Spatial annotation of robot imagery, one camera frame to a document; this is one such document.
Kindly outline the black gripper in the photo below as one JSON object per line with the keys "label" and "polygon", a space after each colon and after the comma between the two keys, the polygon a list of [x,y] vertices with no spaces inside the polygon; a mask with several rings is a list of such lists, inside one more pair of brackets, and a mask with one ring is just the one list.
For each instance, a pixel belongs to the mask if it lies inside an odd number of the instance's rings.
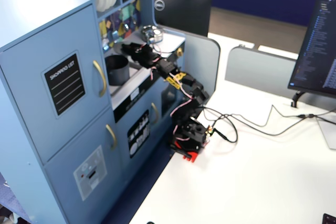
{"label": "black gripper", "polygon": [[149,46],[143,46],[143,44],[137,44],[131,42],[130,44],[123,43],[121,50],[125,54],[129,54],[134,62],[138,62],[142,67],[147,69],[152,68],[155,62],[160,59],[160,55],[154,53]]}

